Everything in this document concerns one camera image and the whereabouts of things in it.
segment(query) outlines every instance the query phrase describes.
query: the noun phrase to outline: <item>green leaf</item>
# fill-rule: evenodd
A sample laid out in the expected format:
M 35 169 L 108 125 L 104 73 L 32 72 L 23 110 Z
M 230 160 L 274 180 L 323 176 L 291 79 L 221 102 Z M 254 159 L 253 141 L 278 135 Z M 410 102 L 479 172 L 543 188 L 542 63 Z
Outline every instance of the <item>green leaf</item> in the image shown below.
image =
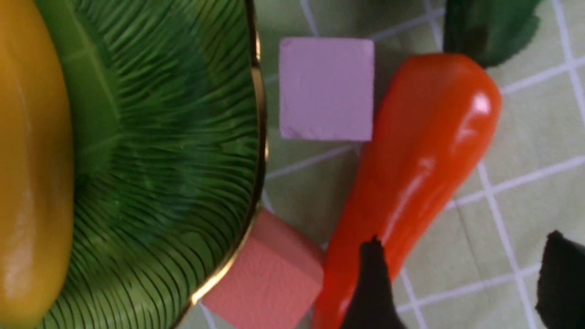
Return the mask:
M 463 53 L 485 68 L 498 66 L 534 38 L 541 1 L 448 0 L 443 50 Z
M 233 255 L 261 188 L 246 2 L 36 2 L 76 184 L 68 277 L 41 328 L 169 328 Z

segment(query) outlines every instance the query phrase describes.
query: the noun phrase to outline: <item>plastic vegetable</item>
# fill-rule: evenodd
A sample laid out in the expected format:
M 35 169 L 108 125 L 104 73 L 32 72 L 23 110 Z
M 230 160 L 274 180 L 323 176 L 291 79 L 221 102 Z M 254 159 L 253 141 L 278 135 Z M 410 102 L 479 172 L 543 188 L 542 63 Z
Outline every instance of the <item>plastic vegetable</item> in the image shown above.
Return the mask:
M 65 281 L 73 142 L 63 74 L 32 0 L 0 1 L 0 327 L 34 328 Z
M 444 53 L 412 56 L 396 72 L 364 146 L 325 259 L 313 329 L 338 329 L 355 290 L 352 255 L 377 235 L 391 279 L 490 144 L 501 95 L 484 70 L 523 49 L 539 0 L 450 0 Z

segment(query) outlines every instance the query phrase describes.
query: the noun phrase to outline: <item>lavender cube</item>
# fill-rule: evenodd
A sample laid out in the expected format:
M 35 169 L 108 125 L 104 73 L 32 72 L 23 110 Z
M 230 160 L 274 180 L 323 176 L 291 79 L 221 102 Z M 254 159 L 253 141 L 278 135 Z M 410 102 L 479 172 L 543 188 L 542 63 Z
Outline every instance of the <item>lavender cube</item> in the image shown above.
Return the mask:
M 283 138 L 371 140 L 374 110 L 371 40 L 283 39 L 279 71 Z

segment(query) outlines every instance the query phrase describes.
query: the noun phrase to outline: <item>gold plate rim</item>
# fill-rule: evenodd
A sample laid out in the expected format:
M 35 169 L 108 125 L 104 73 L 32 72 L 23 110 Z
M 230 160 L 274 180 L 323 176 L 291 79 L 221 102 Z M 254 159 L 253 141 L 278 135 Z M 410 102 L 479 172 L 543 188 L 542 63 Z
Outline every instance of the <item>gold plate rim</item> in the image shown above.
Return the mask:
M 266 175 L 266 162 L 268 161 L 268 140 L 267 140 L 267 111 L 266 111 L 266 94 L 264 92 L 264 82 L 262 79 L 262 73 L 260 71 L 260 37 L 256 29 L 256 11 L 254 9 L 254 0 L 241 0 L 245 2 L 246 14 L 248 22 L 248 30 L 250 37 L 250 69 L 252 74 L 252 80 L 254 84 L 254 91 L 256 94 L 256 112 L 258 116 L 258 132 L 259 132 L 259 148 L 258 148 L 258 165 L 256 167 L 256 182 L 254 183 L 254 190 L 252 192 L 252 202 L 249 205 L 249 209 L 246 215 L 246 221 L 244 226 L 246 229 L 243 230 L 240 235 L 235 239 L 235 243 L 228 250 L 227 257 L 223 262 L 219 264 L 217 269 L 210 275 L 205 283 L 201 285 L 196 291 L 191 294 L 187 306 L 178 316 L 175 323 L 170 329 L 178 328 L 183 321 L 187 312 L 195 306 L 215 285 L 219 283 L 221 279 L 231 269 L 234 261 L 239 256 L 246 240 L 252 232 L 256 218 L 260 212 L 260 199 L 262 190 L 264 187 L 264 178 Z

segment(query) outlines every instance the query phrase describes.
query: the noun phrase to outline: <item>black object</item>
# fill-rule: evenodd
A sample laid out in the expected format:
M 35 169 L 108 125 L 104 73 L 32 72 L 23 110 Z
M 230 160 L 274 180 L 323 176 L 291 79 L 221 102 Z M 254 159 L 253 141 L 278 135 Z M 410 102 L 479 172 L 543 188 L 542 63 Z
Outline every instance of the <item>black object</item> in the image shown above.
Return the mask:
M 548 329 L 585 328 L 585 247 L 559 231 L 548 236 L 536 310 Z
M 394 305 L 384 248 L 374 237 L 360 246 L 360 275 L 341 329 L 406 329 Z

